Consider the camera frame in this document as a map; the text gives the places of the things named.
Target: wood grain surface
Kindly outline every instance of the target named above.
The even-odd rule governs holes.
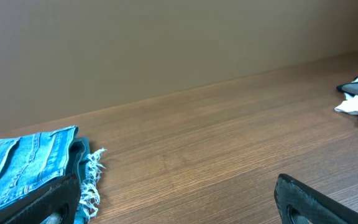
[[[356,76],[358,53],[347,54],[0,138],[76,124],[93,151],[108,149],[92,223],[280,223],[280,173],[358,212],[358,121],[333,110],[336,85]]]

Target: wall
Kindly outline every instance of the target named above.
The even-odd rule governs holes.
[[[0,0],[0,130],[358,49],[358,0]]]

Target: white fabric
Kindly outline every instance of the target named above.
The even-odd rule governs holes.
[[[335,110],[338,112],[344,112],[351,115],[358,115],[358,95],[351,96],[348,93],[345,93],[345,101],[343,101],[339,106],[335,107]]]

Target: frayed denim hem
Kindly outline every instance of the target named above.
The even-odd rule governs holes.
[[[86,179],[81,183],[81,198],[80,204],[86,215],[86,221],[96,216],[98,208],[96,207],[100,203],[99,192],[96,189],[96,183],[101,177],[101,168],[105,168],[100,162],[102,152],[106,149],[99,149],[92,154],[86,156],[87,160],[85,168]]]

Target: folded jeans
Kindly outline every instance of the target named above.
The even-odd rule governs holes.
[[[81,199],[75,223],[96,215],[100,178],[100,149],[90,154],[86,138],[76,138],[77,126],[0,139],[0,209],[18,201],[51,180],[75,173],[81,183]]]

